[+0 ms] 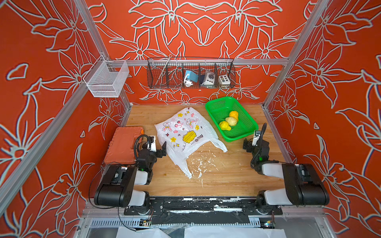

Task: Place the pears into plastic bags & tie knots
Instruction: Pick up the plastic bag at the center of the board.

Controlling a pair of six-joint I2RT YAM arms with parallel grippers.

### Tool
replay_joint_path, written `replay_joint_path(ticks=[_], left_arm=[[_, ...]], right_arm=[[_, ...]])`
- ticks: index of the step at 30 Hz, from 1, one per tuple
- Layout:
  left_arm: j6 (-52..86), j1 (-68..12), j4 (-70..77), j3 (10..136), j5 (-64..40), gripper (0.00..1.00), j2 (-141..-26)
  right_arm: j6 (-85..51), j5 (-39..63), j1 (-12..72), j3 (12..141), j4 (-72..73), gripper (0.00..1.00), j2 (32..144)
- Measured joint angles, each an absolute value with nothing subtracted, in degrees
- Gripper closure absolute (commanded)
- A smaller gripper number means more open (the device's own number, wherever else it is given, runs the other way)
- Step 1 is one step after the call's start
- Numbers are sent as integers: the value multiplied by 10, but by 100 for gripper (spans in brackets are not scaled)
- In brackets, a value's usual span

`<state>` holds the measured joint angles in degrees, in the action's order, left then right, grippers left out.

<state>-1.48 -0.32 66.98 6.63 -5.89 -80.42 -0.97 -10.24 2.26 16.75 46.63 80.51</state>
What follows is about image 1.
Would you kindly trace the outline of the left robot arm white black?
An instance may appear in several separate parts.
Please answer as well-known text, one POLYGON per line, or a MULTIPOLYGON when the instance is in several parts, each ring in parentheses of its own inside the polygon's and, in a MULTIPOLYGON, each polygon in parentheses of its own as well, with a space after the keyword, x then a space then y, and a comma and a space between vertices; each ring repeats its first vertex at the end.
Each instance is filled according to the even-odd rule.
POLYGON ((162 148, 151 151, 152 142, 134 144, 134 165, 109 165, 94 195, 94 204, 103 207, 146 207, 149 205, 149 193, 136 190, 136 185, 149 185, 153 177, 153 165, 158 158, 167 155, 167 143, 162 148))

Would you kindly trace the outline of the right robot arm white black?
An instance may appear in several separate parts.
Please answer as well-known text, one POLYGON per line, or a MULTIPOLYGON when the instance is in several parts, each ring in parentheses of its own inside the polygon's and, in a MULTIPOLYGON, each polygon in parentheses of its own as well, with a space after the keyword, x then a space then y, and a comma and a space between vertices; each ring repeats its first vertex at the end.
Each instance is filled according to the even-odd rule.
POLYGON ((243 149, 252 154, 250 165, 258 174, 284 181, 284 188, 259 191, 255 207, 260 214, 267 215, 278 206, 329 204, 329 194, 311 164, 271 160, 269 143, 260 139, 245 139, 243 149))

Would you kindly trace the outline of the white printed plastic bag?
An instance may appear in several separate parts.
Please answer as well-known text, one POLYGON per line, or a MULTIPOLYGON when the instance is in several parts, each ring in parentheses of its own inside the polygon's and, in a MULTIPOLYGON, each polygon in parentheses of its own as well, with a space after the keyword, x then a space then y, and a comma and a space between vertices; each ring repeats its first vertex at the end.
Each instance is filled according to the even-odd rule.
POLYGON ((209 121, 192 107, 180 110, 171 118, 156 124, 155 128, 159 143, 166 144, 167 155, 188 178, 192 178, 192 174, 187 159, 202 145, 211 142, 223 152, 228 151, 209 121))

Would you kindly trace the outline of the orange yellow pear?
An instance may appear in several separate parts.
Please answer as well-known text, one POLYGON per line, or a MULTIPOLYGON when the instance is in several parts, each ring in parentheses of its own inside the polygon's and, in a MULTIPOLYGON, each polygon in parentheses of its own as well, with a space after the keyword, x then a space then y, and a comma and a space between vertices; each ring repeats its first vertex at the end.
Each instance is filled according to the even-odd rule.
POLYGON ((229 117, 235 118, 238 121, 239 120, 239 113, 237 111, 231 111, 229 113, 229 117))

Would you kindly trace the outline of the bright yellow pear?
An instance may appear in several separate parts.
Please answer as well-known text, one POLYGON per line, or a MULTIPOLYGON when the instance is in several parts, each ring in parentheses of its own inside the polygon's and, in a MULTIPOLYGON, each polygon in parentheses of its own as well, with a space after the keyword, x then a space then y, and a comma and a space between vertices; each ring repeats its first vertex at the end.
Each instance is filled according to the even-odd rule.
POLYGON ((222 121, 219 123, 219 128, 222 130, 222 131, 230 131, 232 128, 230 127, 230 125, 228 124, 228 122, 226 121, 222 121))

